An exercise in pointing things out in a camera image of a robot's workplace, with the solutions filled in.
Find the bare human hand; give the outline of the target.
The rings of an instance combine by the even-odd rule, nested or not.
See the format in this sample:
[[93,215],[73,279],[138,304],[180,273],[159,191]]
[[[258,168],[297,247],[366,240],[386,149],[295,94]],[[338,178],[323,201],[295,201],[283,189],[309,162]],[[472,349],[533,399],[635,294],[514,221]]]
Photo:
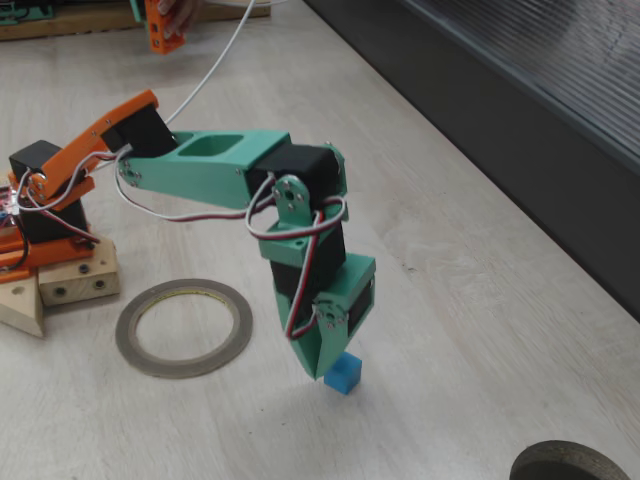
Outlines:
[[188,31],[203,4],[202,0],[160,0],[158,12],[166,21],[164,36],[168,38]]

